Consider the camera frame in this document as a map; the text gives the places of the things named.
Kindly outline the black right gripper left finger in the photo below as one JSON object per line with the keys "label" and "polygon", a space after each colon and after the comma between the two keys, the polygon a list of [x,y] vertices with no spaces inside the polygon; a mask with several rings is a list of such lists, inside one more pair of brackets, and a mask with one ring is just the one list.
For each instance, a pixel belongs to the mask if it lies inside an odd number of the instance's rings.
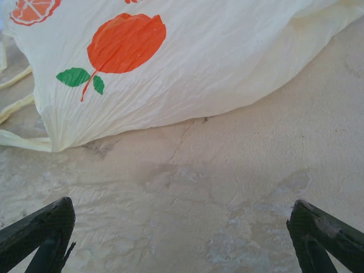
{"label": "black right gripper left finger", "polygon": [[76,243],[70,243],[75,210],[62,197],[0,230],[0,273],[35,255],[24,273],[61,273]]}

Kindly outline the cream plastic bag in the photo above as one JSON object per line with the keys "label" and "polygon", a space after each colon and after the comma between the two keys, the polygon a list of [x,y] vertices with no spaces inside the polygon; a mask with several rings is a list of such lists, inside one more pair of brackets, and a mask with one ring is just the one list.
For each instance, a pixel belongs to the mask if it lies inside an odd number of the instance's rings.
{"label": "cream plastic bag", "polygon": [[32,69],[45,138],[60,152],[125,131],[223,114],[294,78],[364,0],[3,0],[4,32]]}

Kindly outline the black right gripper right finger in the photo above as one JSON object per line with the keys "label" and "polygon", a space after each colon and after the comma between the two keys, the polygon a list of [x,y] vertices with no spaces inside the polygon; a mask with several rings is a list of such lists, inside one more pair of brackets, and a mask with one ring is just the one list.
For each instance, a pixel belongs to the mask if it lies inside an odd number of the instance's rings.
{"label": "black right gripper right finger", "polygon": [[330,255],[351,273],[364,273],[364,233],[296,200],[286,222],[302,273],[338,273]]}

